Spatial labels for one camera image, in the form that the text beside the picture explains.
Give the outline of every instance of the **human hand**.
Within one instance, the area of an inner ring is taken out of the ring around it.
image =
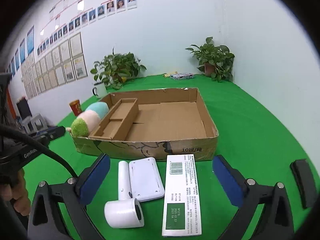
[[[28,191],[26,189],[26,181],[24,179],[24,170],[18,171],[18,184],[13,188],[10,185],[0,185],[0,196],[4,201],[15,199],[13,205],[14,209],[22,216],[27,216],[30,213],[31,202],[28,198]]]

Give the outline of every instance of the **stuffed toy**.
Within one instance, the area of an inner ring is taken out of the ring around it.
[[[71,124],[71,128],[66,130],[75,137],[87,137],[108,113],[109,108],[105,102],[96,102],[87,107],[87,109],[78,115]]]

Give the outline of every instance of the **red paper cup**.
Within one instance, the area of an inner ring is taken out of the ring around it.
[[[72,112],[74,113],[75,116],[78,116],[79,114],[82,113],[81,105],[80,105],[80,100],[74,100],[71,103],[69,103]]]

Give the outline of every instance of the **green table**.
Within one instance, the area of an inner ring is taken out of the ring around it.
[[[198,87],[209,113],[220,135],[216,154],[221,154],[233,168],[238,169],[245,178],[254,178],[259,184],[273,186],[284,183],[289,196],[294,228],[302,224],[309,209],[303,210],[298,188],[289,168],[292,161],[307,158],[292,134],[258,101],[230,82],[212,82],[210,78],[196,75],[194,79],[176,81],[161,75],[128,81],[121,91],[145,90],[155,88]],[[82,104],[85,109],[96,98],[89,98]],[[68,127],[74,120],[68,114],[59,125]],[[50,149],[63,157],[77,174],[90,166],[94,156],[76,152],[71,136],[66,133],[53,141]],[[143,228],[113,229],[105,221],[103,208],[106,201],[117,199],[117,173],[119,159],[111,160],[111,168],[92,203],[88,214],[106,239],[163,239],[161,236],[164,200],[157,199],[141,204],[145,219]],[[165,185],[165,162],[157,162]],[[317,189],[319,176],[311,164]],[[70,175],[48,157],[41,155],[25,167],[27,189],[33,198],[37,184],[46,180],[49,184],[63,183]],[[196,163],[199,183],[202,235],[196,239],[217,239],[233,218],[237,208],[232,206],[221,185],[212,172],[212,162]],[[60,205],[71,235],[79,239],[68,216],[65,206]],[[243,239],[249,239],[262,211],[260,205]]]

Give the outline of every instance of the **cardboard tray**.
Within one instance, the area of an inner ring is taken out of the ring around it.
[[[109,113],[85,137],[73,137],[78,152],[112,158],[166,160],[192,153],[212,160],[219,132],[197,88],[110,93]]]

